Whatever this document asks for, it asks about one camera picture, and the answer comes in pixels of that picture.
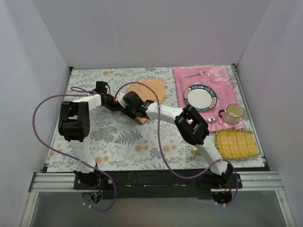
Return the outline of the orange satin napkin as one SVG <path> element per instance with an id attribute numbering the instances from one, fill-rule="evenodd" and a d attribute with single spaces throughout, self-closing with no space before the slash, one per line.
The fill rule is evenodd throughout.
<path id="1" fill-rule="evenodd" d="M 164 82 L 162 78 L 155 78 L 155 79 L 138 79 L 135 82 L 129 84 L 130 87 L 127 89 L 127 94 L 130 91 L 134 91 L 139 95 L 139 97 L 143 100 L 152 100 L 154 103 L 162 104 L 166 99 L 166 93 L 164 89 Z M 144 124 L 148 121 L 145 118 L 135 118 L 140 124 Z"/>

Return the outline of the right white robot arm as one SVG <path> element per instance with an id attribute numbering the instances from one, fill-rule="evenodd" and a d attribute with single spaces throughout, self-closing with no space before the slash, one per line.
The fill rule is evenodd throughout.
<path id="1" fill-rule="evenodd" d="M 130 111 L 135 117 L 157 120 L 157 127 L 160 127 L 160 121 L 175 125 L 181 134 L 183 140 L 190 145 L 195 146 L 208 163 L 208 167 L 194 176 L 181 176 L 177 174 L 165 159 L 161 140 L 160 129 L 157 129 L 158 144 L 162 159 L 167 168 L 178 178 L 192 180 L 211 172 L 207 177 L 207 184 L 211 188 L 225 188 L 230 185 L 232 176 L 235 176 L 235 189 L 239 188 L 239 178 L 231 162 L 224 159 L 216 146 L 212 143 L 209 136 L 208 124 L 198 111 L 191 105 L 185 108 L 175 108 L 161 105 L 159 98 L 156 101 L 146 100 L 145 102 L 131 91 L 127 94 L 118 92 L 115 96 L 116 101 L 123 109 Z"/>

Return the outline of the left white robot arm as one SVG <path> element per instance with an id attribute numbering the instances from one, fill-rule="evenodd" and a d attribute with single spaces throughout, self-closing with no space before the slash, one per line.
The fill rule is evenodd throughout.
<path id="1" fill-rule="evenodd" d="M 68 141 L 72 152 L 79 160 L 78 169 L 74 171 L 80 182 L 90 189 L 100 186 L 96 162 L 89 148 L 88 135 L 90 132 L 89 112 L 99 106 L 111 111 L 119 111 L 121 105 L 110 94 L 109 84 L 96 82 L 96 87 L 89 96 L 74 101 L 63 101 L 60 109 L 58 131 Z"/>

